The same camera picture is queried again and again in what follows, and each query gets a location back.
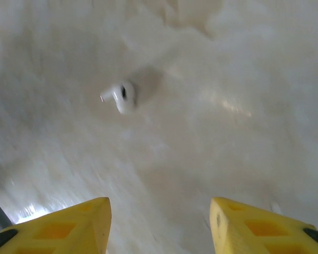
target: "white earbud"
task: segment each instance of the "white earbud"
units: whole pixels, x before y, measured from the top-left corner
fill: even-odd
[[[114,98],[121,114],[127,114],[135,108],[136,92],[131,82],[123,81],[114,85],[110,90],[100,94],[102,102]]]

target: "earbud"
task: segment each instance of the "earbud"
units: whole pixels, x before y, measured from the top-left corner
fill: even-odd
[[[134,110],[136,105],[136,92],[131,82],[123,81],[115,84],[110,90],[100,94],[102,102],[114,98],[121,114],[127,114]]]

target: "glossy floor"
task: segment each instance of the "glossy floor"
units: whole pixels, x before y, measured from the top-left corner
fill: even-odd
[[[0,205],[98,196],[110,254],[213,253],[212,196],[318,227],[318,0],[0,0]]]

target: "marble floor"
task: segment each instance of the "marble floor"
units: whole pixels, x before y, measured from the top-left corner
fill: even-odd
[[[0,205],[99,196],[109,254],[214,253],[213,196],[318,227],[318,0],[0,0]]]

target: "white floor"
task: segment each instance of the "white floor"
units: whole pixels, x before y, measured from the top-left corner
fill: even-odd
[[[318,227],[318,0],[0,0],[0,205],[98,196],[110,254],[214,253],[213,196]]]

